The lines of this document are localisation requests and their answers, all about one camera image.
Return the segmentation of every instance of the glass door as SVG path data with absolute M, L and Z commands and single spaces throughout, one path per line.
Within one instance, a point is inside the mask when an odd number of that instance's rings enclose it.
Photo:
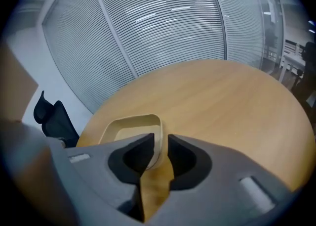
M 275 0 L 276 4 L 276 64 L 279 65 L 282 58 L 283 49 L 283 13 L 280 0 Z
M 260 0 L 265 44 L 261 70 L 271 74 L 279 63 L 283 45 L 283 20 L 279 0 Z

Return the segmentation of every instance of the ceiling light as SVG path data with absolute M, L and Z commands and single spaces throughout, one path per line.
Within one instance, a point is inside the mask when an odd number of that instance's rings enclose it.
M 135 22 L 139 22 L 139 21 L 141 21 L 141 20 L 144 20 L 144 19 L 146 19 L 146 18 L 150 18 L 150 17 L 155 16 L 155 15 L 156 15 L 155 12 L 154 12 L 154 13 L 151 13 L 151 14 L 148 14 L 148 15 L 146 15 L 146 16 L 144 16 L 144 17 L 141 17 L 141 18 L 136 19 Z
M 137 5 L 137 6 L 134 6 L 132 8 L 126 9 L 126 14 L 134 13 L 134 12 L 140 11 L 140 10 L 148 8 L 148 7 L 165 5 L 165 3 L 166 3 L 165 0 L 157 0 L 157 1 L 145 3 L 145 4 L 142 4 L 142 5 Z
M 154 27 L 154 26 L 156 26 L 156 24 L 151 25 L 151 26 L 149 26 L 149 27 L 145 27 L 145 28 L 142 29 L 142 31 L 147 30 L 147 29 L 150 29 L 150 28 L 152 28 L 152 27 Z
M 178 18 L 166 20 L 165 23 L 168 23 L 168 22 L 171 22 L 171 21 L 176 21 L 176 20 L 178 20 Z
M 189 9 L 189 8 L 191 8 L 191 6 L 176 7 L 176 8 L 172 8 L 171 10 L 183 10 L 183 9 Z
M 194 38 L 195 36 L 188 36 L 188 37 L 184 37 L 184 38 L 181 38 L 180 40 L 186 40 L 186 39 L 190 39 L 190 38 Z

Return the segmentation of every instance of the horizontal window blinds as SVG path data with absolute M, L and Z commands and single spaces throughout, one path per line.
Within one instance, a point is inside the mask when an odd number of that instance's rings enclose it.
M 263 24 L 259 0 L 219 0 L 225 20 L 227 59 L 260 68 Z
M 215 0 L 103 0 L 138 75 L 193 59 L 224 59 Z
M 98 0 L 56 0 L 43 29 L 62 76 L 91 112 L 134 79 Z

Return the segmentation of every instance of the round wooden table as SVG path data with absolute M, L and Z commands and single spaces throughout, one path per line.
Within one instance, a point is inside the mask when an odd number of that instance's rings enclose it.
M 291 190 L 302 186 L 315 166 L 313 130 L 295 97 L 264 72 L 222 60 L 172 64 L 132 81 L 104 102 L 77 146 L 98 144 L 115 119 L 150 113 L 162 119 L 164 142 L 159 166 L 141 178 L 146 220 L 168 197 L 173 179 L 168 134 L 236 149 Z

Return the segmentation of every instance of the chair backrest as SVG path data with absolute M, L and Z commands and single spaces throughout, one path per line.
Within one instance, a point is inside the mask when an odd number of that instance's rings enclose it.
M 44 98 L 44 91 L 34 108 L 34 118 L 46 136 L 62 138 L 66 147 L 75 147 L 79 139 L 62 102 L 54 105 Z

